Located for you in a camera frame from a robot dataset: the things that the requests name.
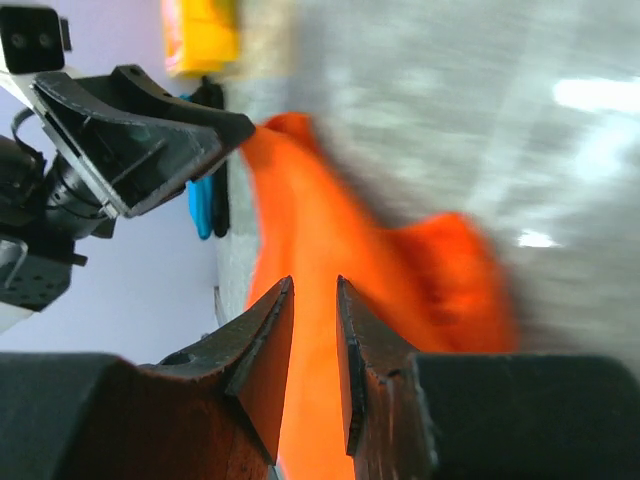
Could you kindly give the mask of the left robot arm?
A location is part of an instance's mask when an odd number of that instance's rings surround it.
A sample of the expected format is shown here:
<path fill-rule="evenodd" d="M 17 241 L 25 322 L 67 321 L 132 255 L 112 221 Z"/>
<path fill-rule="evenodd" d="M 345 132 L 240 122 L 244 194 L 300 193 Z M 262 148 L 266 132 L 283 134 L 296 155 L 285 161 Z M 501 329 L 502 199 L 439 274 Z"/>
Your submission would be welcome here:
<path fill-rule="evenodd" d="M 71 68 L 16 75 L 2 87 L 36 116 L 56 149 L 46 162 L 7 141 L 1 162 L 1 326 L 46 309 L 70 286 L 75 250 L 108 238 L 215 172 L 254 133 L 240 113 L 169 94 L 137 65 L 82 77 Z"/>

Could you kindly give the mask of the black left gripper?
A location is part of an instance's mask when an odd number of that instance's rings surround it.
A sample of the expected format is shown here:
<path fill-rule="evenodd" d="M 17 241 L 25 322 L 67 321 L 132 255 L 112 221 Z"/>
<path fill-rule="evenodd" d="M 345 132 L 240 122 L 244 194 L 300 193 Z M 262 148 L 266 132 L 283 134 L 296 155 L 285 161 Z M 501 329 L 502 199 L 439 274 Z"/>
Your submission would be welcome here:
<path fill-rule="evenodd" d="M 244 114 L 172 96 L 135 64 L 83 78 L 39 73 L 32 90 L 67 161 L 57 155 L 46 168 L 1 138 L 1 302 L 26 310 L 68 290 L 72 269 L 87 263 L 78 240 L 112 237 L 102 206 L 142 215 L 256 130 Z"/>

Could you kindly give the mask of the orange t-shirt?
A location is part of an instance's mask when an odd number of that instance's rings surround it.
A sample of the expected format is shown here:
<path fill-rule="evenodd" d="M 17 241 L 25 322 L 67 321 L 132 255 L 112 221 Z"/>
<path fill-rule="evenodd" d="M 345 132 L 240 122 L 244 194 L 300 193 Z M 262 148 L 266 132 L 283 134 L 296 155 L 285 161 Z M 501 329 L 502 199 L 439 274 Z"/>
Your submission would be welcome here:
<path fill-rule="evenodd" d="M 342 425 L 336 289 L 347 278 L 422 351 L 504 353 L 517 329 L 503 268 L 468 216 L 386 227 L 331 167 L 308 115 L 272 117 L 241 148 L 261 246 L 249 298 L 294 281 L 294 330 L 279 463 L 289 479 L 350 479 Z"/>

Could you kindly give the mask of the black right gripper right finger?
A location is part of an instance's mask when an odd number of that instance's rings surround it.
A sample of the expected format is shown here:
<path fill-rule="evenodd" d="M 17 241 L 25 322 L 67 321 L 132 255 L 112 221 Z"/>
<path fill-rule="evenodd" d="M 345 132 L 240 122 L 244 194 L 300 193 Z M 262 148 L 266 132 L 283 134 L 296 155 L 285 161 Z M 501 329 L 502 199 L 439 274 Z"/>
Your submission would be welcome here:
<path fill-rule="evenodd" d="M 345 449 L 359 479 L 635 479 L 639 385 L 602 356 L 431 354 L 337 281 Z"/>

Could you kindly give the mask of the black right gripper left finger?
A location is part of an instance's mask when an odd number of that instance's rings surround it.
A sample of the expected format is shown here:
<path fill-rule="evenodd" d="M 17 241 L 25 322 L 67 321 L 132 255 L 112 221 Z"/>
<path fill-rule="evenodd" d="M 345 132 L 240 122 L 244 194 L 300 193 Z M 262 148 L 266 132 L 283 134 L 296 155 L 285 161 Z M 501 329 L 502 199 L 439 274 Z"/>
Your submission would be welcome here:
<path fill-rule="evenodd" d="M 156 365 L 109 354 L 1 357 L 5 479 L 265 479 L 293 332 L 283 278 Z"/>

